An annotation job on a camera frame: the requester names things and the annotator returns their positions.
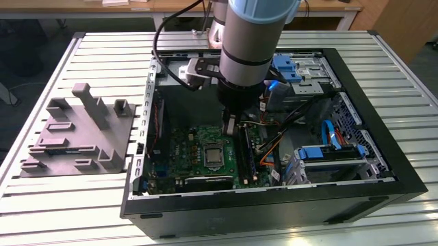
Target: green circuit board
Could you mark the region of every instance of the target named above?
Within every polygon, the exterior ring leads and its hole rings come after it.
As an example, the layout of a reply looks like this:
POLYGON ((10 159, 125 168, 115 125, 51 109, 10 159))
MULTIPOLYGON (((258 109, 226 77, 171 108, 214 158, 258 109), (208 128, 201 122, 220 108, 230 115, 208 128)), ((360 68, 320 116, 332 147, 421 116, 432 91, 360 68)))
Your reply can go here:
MULTIPOLYGON (((257 146, 261 143, 257 126, 249 128, 249 135, 254 146, 257 146)), ((173 193, 175 189, 175 181, 170 180, 202 176, 232 176, 234 178, 234 189, 269 186, 269 172, 260 172, 257 182, 248 184, 241 182, 238 172, 234 140, 232 137, 222 135, 221 127, 198 126, 173 129, 167 179, 158 182, 163 193, 173 193), (209 148, 221 149, 224 166, 210 168, 205 165, 209 162, 206 156, 209 148)))

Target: wooden desk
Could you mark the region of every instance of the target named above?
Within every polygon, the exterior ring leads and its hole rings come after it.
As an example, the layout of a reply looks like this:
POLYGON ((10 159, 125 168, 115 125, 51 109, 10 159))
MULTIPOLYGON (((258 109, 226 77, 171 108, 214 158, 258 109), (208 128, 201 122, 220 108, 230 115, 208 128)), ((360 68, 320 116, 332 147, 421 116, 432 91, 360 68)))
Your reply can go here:
MULTIPOLYGON (((194 0, 155 0, 154 5, 154 21, 158 27, 163 19, 171 16, 175 12, 188 7, 194 0)), ((310 5, 310 17, 342 17, 338 24, 338 31, 346 31, 350 29, 352 23, 357 16, 357 13, 362 11, 362 4, 358 0, 352 0, 352 3, 346 4, 338 0, 309 0, 310 5)), ((302 1, 297 17, 306 16, 306 3, 302 1)), ((202 17, 204 6, 198 5, 188 13, 181 15, 182 17, 202 17)))
POLYGON ((115 13, 138 12, 133 8, 153 11, 155 0, 147 3, 131 2, 126 6, 103 7, 102 1, 85 2, 83 0, 0 0, 0 17, 9 13, 115 13))
MULTIPOLYGON (((155 0, 154 11, 155 12, 177 12, 186 8, 194 0, 155 0)), ((361 11, 362 4, 358 0, 353 0, 346 4, 338 0, 309 0, 310 11, 361 11)), ((300 12, 306 12, 306 3, 301 3, 300 12)), ((192 12, 202 12, 204 6, 198 5, 193 8, 192 12)))
MULTIPOLYGON (((0 18, 131 18, 153 17, 155 27, 173 13, 188 7, 194 0, 150 0, 147 3, 131 2, 126 6, 103 7, 101 2, 83 0, 0 0, 0 18)), ((349 30, 357 13, 362 10, 358 0, 350 4, 338 0, 309 0, 310 17, 342 17, 338 30, 349 30)), ((298 17, 306 15, 302 2, 298 17)), ((182 17, 202 17, 204 7, 198 5, 182 17)))

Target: slotted aluminum surface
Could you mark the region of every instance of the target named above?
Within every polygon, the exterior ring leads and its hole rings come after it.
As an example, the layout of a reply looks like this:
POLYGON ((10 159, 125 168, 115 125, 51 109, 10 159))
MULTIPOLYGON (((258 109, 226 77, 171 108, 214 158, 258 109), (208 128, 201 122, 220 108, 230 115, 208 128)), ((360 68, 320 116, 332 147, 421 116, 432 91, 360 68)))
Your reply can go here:
MULTIPOLYGON (((126 173, 18 178, 21 160, 38 139, 49 99, 77 82, 94 96, 142 104, 154 33, 87 33, 74 39, 0 169, 0 245, 400 245, 438 242, 438 109, 436 99, 380 37, 368 32, 285 32, 281 48, 337 48, 425 181, 429 192, 353 224, 153 241, 119 218, 126 173)), ((206 37, 163 33, 162 49, 206 49, 206 37)), ((135 146, 129 146, 129 154, 135 146)))

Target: circuit board chip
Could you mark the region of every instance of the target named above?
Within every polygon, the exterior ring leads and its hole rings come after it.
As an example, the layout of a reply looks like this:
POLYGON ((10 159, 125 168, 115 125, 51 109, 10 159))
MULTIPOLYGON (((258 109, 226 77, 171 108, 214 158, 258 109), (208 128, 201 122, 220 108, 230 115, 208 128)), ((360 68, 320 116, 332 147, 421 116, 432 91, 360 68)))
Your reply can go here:
POLYGON ((221 149, 212 149, 206 151, 208 163, 222 162, 221 149))
POLYGON ((209 143, 205 145, 205 167, 217 171, 225 165, 224 145, 209 143))

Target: floor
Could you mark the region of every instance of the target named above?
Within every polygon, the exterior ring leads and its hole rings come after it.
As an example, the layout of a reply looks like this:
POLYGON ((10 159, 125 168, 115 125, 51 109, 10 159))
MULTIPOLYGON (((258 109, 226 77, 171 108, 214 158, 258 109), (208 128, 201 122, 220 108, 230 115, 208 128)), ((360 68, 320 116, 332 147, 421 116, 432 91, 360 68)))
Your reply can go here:
MULTIPOLYGON (((25 83, 34 83, 13 90, 22 103, 18 107, 11 107, 0 102, 0 162, 6 158, 6 149, 10 149, 22 126, 33 111, 34 105, 45 89, 45 84, 50 80, 54 69, 63 56, 71 36, 77 31, 86 32, 138 32, 154 31, 154 22, 150 18, 130 19, 70 19, 67 28, 61 29, 55 20, 41 20, 43 30, 49 36, 49 43, 37 48, 41 59, 45 62, 43 71, 34 77, 23 78, 17 76, 0 63, 0 82, 9 87, 25 83)), ((193 28, 201 30, 201 18, 182 18, 178 22, 171 22, 169 31, 190 31, 193 28)), ((419 54, 416 60, 409 65, 421 81, 429 87, 435 95, 438 96, 438 50, 428 44, 419 54)))

